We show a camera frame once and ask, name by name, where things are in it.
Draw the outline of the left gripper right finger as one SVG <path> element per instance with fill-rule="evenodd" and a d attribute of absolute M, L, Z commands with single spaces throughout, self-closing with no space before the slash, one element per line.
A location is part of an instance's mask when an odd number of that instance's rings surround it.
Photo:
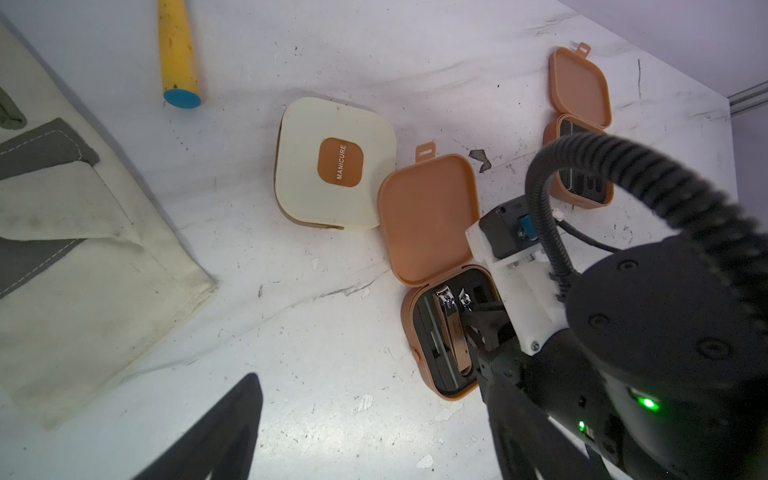
<path fill-rule="evenodd" d="M 491 383 L 487 409 L 504 479 L 604 479 L 606 468 L 588 459 L 516 386 Z"/>

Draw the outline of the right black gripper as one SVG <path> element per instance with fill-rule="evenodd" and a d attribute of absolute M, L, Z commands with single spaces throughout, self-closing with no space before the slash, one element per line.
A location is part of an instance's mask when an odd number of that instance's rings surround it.
<path fill-rule="evenodd" d="M 516 386 L 588 459 L 605 466 L 604 479 L 611 467 L 625 471 L 625 429 L 570 330 L 528 355 L 500 304 L 466 312 L 464 327 L 486 406 L 489 384 Z"/>

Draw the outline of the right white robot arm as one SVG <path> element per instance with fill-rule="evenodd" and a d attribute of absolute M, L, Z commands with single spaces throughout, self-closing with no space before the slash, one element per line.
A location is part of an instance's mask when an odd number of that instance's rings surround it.
<path fill-rule="evenodd" d="M 550 204 L 564 170 L 674 235 L 578 272 Z M 767 236 L 722 191 L 644 145 L 575 134 L 466 235 L 499 291 L 461 321 L 504 478 L 766 477 Z"/>

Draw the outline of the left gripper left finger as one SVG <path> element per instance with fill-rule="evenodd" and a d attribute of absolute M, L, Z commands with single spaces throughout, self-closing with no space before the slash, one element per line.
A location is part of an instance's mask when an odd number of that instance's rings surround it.
<path fill-rule="evenodd" d="M 263 393 L 245 375 L 138 479 L 247 479 L 256 449 Z"/>

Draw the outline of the cream nail clipper case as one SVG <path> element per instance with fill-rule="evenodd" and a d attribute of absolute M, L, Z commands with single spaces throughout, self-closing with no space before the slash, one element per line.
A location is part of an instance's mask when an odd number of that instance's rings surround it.
<path fill-rule="evenodd" d="M 396 168 L 397 141 L 384 117 L 330 100 L 291 103 L 280 122 L 274 173 L 279 208 L 318 228 L 374 229 L 377 195 Z"/>

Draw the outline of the large brown nail clipper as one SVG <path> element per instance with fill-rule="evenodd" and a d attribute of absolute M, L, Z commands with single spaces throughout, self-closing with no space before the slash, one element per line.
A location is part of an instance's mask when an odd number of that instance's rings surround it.
<path fill-rule="evenodd" d="M 441 327 L 448 351 L 453 355 L 459 373 L 468 376 L 472 370 L 472 360 L 455 296 L 448 285 L 438 287 L 433 296 L 440 311 Z"/>

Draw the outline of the small brown clipper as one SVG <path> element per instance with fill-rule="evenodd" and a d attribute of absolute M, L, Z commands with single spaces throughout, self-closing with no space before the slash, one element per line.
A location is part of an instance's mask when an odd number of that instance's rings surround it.
<path fill-rule="evenodd" d="M 472 311 L 474 308 L 474 302 L 472 297 L 466 289 L 462 288 L 459 292 L 458 299 L 463 311 Z"/>

